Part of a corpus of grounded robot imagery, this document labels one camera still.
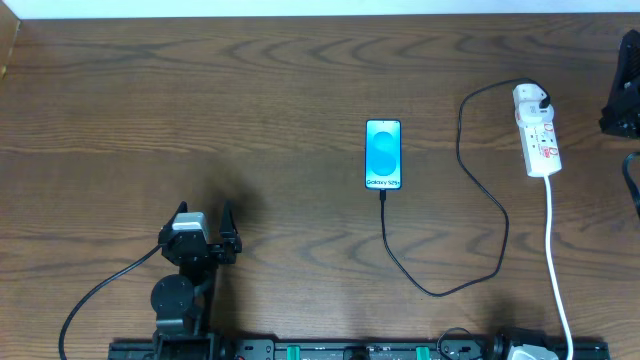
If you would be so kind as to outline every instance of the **power strip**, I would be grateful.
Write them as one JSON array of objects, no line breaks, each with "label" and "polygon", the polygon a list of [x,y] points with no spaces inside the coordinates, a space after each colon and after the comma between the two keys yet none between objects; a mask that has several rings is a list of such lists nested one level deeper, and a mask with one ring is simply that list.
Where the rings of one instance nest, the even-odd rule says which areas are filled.
[{"label": "power strip", "polygon": [[551,101],[542,100],[548,94],[537,84],[522,84],[513,90],[513,102],[516,105],[516,123],[520,128],[520,139],[522,140],[522,150],[524,161],[527,165],[527,174],[531,177],[544,178],[547,192],[547,226],[544,237],[544,249],[549,267],[549,277],[553,296],[558,307],[558,315],[564,329],[567,341],[566,360],[573,359],[573,340],[571,339],[571,329],[569,321],[564,311],[556,270],[553,265],[553,255],[551,253],[551,224],[553,219],[553,205],[551,194],[551,182],[549,175],[562,169],[560,163],[560,152],[553,128],[553,106]]},{"label": "power strip", "polygon": [[531,177],[548,176],[562,169],[553,128],[553,106],[539,107],[546,97],[547,94],[535,84],[518,85],[513,90],[516,123],[520,128],[527,175]]}]

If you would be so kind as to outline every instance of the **wooden table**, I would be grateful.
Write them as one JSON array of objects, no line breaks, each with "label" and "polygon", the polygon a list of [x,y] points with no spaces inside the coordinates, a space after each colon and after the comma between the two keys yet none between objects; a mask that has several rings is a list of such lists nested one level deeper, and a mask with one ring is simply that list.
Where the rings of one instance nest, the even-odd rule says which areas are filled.
[{"label": "wooden table", "polygon": [[[364,122],[403,123],[391,247],[426,287],[491,272],[504,229],[458,167],[465,95],[519,76],[550,91],[564,169],[554,254],[577,337],[640,351],[640,221],[620,173],[638,142],[600,133],[622,35],[640,15],[26,21],[0,83],[0,357],[55,359],[95,284],[142,256],[180,200],[245,251],[220,274],[213,323],[280,338],[434,338],[452,326],[561,335],[544,258],[542,180],[528,178],[511,87],[469,103],[462,157],[511,216],[493,280],[443,299],[384,251],[364,188]],[[70,359],[155,329],[159,255],[78,313]]]}]

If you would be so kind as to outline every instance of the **blue phone screen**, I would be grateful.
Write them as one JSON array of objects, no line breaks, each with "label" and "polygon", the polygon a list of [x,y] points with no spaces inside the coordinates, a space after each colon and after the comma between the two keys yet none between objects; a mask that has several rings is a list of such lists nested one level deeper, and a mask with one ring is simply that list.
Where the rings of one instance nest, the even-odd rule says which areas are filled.
[{"label": "blue phone screen", "polygon": [[365,186],[402,187],[402,134],[399,120],[367,121]]}]

